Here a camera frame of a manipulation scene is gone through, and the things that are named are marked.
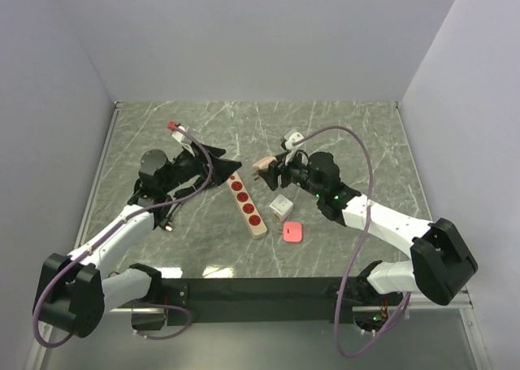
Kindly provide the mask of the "pink cube socket adapter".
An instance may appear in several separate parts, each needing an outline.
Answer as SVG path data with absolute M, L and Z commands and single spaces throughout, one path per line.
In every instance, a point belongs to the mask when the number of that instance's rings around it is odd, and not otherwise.
M 260 175 L 261 173 L 267 172 L 272 163 L 276 163 L 277 158 L 275 156 L 267 156 L 253 164 L 253 174 Z

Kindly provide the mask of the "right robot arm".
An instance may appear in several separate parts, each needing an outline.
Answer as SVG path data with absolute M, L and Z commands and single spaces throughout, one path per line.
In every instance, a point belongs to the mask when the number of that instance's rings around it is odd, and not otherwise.
M 479 265 L 456 225 L 444 218 L 417 219 L 369 200 L 340 179 L 330 153 L 305 157 L 283 153 L 253 166 L 271 190 L 294 184 L 317 199 L 328 220 L 366 230 L 406 255 L 401 262 L 375 261 L 356 278 L 357 296 L 374 304 L 385 294 L 420 293 L 446 306 L 475 275 Z

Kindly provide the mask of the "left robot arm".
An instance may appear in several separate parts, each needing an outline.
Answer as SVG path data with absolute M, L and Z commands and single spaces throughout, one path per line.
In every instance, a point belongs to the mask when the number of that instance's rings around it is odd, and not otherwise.
M 162 150 L 141 157 L 134 191 L 119 215 L 99 234 L 67 255 L 53 253 L 42 265 L 32 310 L 32 332 L 46 348 L 56 343 L 40 333 L 42 323 L 87 337 L 108 311 L 136 302 L 168 311 L 162 274 L 141 263 L 110 273 L 128 248 L 156 228 L 165 228 L 174 205 L 219 186 L 241 168 L 224 149 L 191 144 L 174 159 Z

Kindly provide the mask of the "beige power strip red sockets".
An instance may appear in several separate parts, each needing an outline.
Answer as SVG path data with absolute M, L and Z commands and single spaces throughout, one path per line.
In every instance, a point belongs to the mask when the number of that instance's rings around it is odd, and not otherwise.
M 267 234 L 267 227 L 260 216 L 253 199 L 251 198 L 244 182 L 238 172 L 234 172 L 227 179 L 227 186 L 232 193 L 234 202 L 240 216 L 244 219 L 245 225 L 253 239 L 259 239 Z

